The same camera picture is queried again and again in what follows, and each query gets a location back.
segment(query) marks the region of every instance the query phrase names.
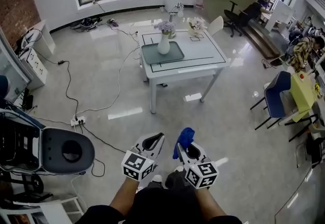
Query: tray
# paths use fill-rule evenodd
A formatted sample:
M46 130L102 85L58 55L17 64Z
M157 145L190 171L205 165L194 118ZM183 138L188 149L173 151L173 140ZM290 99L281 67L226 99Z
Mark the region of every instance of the tray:
M184 58L184 53L182 52L179 45L171 41L169 42L171 48L167 54L160 54L158 52L158 43L147 44L142 46L142 53L147 64L154 64L160 62L168 62L173 60L179 60Z

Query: white cabinet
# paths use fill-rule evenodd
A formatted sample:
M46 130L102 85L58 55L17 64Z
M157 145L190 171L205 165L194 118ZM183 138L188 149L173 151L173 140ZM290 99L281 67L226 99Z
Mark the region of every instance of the white cabinet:
M55 44L45 20L35 24L29 30L32 36L28 38L29 43L25 46L28 50L19 56L19 59L33 77L27 86L28 89L33 90L45 85L47 69L41 61L52 56Z
M29 51L20 57L20 60L33 77L31 83L28 85L28 88L33 90L45 85L47 69L38 58L37 53L30 48Z

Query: shoe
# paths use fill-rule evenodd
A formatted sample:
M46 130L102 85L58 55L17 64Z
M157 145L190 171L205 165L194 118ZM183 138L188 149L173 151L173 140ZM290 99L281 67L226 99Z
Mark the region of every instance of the shoe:
M161 175L156 174L156 175L152 178L151 181L158 182L158 183L162 184L162 183L163 183L163 178L162 178Z
M174 172L176 172L176 171L178 171L178 172L183 172L183 170L184 170L184 167L182 167L182 166L177 166L176 168L175 168L175 170L174 170Z

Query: gray seat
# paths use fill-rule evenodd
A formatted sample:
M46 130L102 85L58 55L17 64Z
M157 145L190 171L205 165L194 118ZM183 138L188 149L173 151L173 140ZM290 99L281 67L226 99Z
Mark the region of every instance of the gray seat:
M41 134L41 160L45 171L74 174L87 170L95 158L92 142L77 132L46 127Z

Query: wooden step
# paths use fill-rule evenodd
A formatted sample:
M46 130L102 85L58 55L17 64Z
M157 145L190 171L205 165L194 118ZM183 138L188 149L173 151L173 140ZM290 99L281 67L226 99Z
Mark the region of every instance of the wooden step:
M267 32L263 30L265 29L255 22L249 22L248 26L243 28L243 33L252 41L265 59L275 59L281 55L281 52L273 44Z

